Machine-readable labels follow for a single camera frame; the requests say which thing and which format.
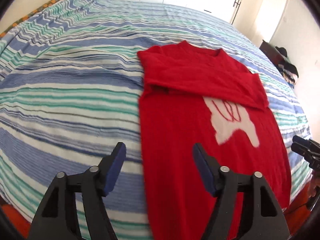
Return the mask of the pile of clothes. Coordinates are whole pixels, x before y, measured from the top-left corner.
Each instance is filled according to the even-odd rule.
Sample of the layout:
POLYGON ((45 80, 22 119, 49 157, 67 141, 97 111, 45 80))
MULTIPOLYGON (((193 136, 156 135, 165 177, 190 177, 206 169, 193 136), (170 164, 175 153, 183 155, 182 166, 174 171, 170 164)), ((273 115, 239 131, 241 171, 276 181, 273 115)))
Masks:
POLYGON ((296 66, 289 61, 289 58, 287 57, 287 51, 284 47, 275 46, 275 48, 283 57, 283 60, 278 63, 276 68, 289 86, 294 89, 299 78, 298 70, 296 66))

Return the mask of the orange red blanket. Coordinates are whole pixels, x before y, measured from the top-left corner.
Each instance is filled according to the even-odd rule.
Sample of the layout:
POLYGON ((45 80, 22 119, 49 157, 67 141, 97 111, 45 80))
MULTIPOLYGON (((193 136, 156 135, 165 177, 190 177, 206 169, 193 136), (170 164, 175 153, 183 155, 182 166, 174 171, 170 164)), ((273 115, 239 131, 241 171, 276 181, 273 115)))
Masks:
MULTIPOLYGON (((306 218, 303 219, 306 215, 298 215, 294 222, 292 214, 300 208, 303 212, 310 213, 311 206, 315 202, 313 197, 306 199, 306 188, 304 188, 285 211, 284 215, 292 233, 297 233, 298 229, 302 230, 303 227, 299 227, 298 223, 307 221, 306 218)), ((39 208, 40 213, 34 218, 35 222, 48 226, 48 233, 54 232, 56 226, 61 227, 61 232, 58 232, 53 239, 82 239, 76 214, 75 191, 67 185, 65 179, 62 180, 62 185, 49 187, 49 192, 45 194, 39 208)), ((29 235, 31 225, 27 222, 23 223, 25 233, 21 233, 8 217, 12 211, 12 208, 8 208, 8 211, 1 209, 1 239, 25 239, 29 235)))

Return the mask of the dark wooden nightstand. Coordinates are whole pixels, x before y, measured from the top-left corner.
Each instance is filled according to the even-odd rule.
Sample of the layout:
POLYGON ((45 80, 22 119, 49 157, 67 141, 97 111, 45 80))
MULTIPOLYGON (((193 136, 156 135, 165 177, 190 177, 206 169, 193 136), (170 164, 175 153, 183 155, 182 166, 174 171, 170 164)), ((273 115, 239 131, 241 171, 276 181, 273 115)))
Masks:
POLYGON ((281 53, 271 44, 266 41, 262 41, 259 49, 267 56, 267 58, 277 67, 280 64, 284 64, 285 59, 281 53))

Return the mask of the orange patterned bedsheet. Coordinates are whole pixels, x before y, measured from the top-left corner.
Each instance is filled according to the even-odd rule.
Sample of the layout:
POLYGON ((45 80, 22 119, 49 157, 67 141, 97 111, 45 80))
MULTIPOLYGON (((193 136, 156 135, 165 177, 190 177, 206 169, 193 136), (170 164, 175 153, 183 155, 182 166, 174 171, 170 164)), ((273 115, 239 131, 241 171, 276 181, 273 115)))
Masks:
POLYGON ((55 3, 59 2, 61 0, 49 0, 47 3, 44 3, 43 5, 41 5, 40 7, 38 7, 37 9, 33 10, 32 12, 30 12, 29 14, 23 16, 22 18, 20 18, 19 20, 16 20, 13 24, 11 24, 10 26, 7 27, 7 29, 5 29, 2 33, 1 33, 1 38, 3 38, 12 28, 18 26, 20 23, 28 20, 29 18, 31 18, 31 16, 34 16, 35 14, 37 14, 38 12, 43 11, 44 9, 51 7, 52 5, 54 5, 55 3))

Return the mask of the blue green striped bedspread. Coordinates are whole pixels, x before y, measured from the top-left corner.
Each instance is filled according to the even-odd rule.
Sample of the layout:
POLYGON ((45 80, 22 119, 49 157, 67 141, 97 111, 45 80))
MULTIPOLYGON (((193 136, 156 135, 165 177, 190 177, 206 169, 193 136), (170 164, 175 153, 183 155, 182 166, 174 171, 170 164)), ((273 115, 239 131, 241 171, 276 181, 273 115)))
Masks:
MULTIPOLYGON (((291 204, 312 177, 308 163, 292 152, 292 138, 308 139, 310 131, 277 68, 221 19, 118 0, 61 0, 1 39, 1 196, 32 224, 57 173, 83 173, 122 142, 126 157, 103 204, 116 239, 154 239, 140 134, 144 69, 137 54, 183 41, 223 49, 259 75, 289 158, 291 204)), ((82 195, 75 198, 82 239, 91 239, 82 195)), ((243 200, 238 193, 227 239, 237 239, 243 200)))

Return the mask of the red sweater with white rabbit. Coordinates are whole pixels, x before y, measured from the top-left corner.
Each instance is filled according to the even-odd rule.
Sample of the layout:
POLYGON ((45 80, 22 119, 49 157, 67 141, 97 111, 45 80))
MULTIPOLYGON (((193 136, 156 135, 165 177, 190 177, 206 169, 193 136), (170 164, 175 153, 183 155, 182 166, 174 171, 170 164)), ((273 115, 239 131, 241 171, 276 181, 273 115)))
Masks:
POLYGON ((258 74, 223 49, 188 42, 139 51, 144 185, 154 239, 200 239, 216 200, 193 160, 199 143, 233 172, 266 178, 290 204, 287 150, 258 74))

